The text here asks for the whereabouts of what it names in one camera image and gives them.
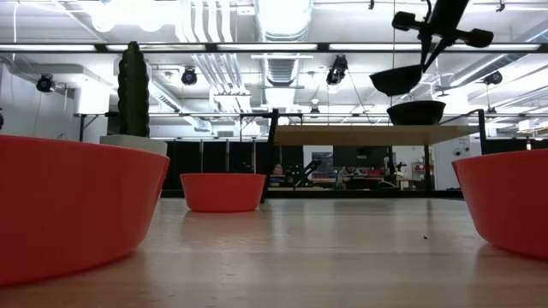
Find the cactus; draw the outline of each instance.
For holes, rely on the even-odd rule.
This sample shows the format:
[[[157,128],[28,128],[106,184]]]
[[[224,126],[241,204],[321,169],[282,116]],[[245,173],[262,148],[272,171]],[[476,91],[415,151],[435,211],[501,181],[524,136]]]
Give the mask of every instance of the cactus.
[[[128,44],[120,61],[118,110],[120,134],[148,137],[148,75],[146,62],[137,42]]]

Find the plant pot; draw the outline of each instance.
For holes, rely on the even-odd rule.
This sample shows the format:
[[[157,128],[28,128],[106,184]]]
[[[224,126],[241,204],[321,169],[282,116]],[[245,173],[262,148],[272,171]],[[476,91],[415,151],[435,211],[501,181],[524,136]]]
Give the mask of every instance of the plant pot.
[[[0,136],[0,285],[121,258],[145,238],[167,157]]]
[[[99,142],[101,145],[121,146],[129,149],[149,151],[164,156],[168,153],[167,143],[147,137],[137,137],[130,135],[110,135],[101,136]]]
[[[260,203],[265,175],[183,174],[182,190],[187,206],[200,212],[243,212]]]
[[[453,162],[474,226],[494,246],[548,259],[546,158],[535,150]]]

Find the monitor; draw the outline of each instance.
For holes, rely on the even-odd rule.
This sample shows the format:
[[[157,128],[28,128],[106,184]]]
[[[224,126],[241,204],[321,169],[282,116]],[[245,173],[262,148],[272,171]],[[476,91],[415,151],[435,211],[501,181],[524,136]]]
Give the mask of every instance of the monitor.
[[[384,168],[387,146],[334,146],[333,165],[341,167]]]

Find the bowl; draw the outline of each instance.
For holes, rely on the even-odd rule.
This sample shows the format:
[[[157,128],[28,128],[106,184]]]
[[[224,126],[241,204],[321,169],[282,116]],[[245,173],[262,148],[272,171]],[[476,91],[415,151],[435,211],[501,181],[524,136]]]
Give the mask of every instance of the bowl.
[[[444,116],[445,103],[414,101],[397,104],[386,110],[394,125],[436,125]]]
[[[145,238],[164,156],[0,136],[0,285],[108,263]]]
[[[254,174],[181,175],[187,206],[198,212],[255,210],[260,203],[265,180],[265,175]]]
[[[411,92],[422,77],[422,67],[412,65],[388,69],[369,76],[377,90],[387,96],[402,95]]]
[[[548,259],[547,157],[514,151],[453,162],[474,226],[494,246]]]

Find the security camera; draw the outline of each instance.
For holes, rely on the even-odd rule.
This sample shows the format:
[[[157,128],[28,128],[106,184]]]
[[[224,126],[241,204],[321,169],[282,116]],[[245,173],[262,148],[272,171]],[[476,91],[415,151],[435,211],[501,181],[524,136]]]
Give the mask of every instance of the security camera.
[[[185,72],[182,74],[182,84],[186,86],[193,86],[196,84],[196,81],[198,81],[198,77],[196,76],[196,73],[194,72],[194,67],[186,67]]]
[[[52,93],[55,91],[55,82],[52,74],[42,74],[36,83],[36,89],[42,93]]]
[[[335,58],[333,66],[330,68],[327,74],[327,84],[329,86],[335,86],[341,83],[344,79],[344,72],[348,69],[348,62],[345,55],[340,55]]]
[[[489,76],[487,76],[483,79],[483,83],[485,83],[488,86],[489,85],[498,85],[501,82],[503,82],[503,75],[500,74],[499,71],[497,71],[493,74],[490,74]]]

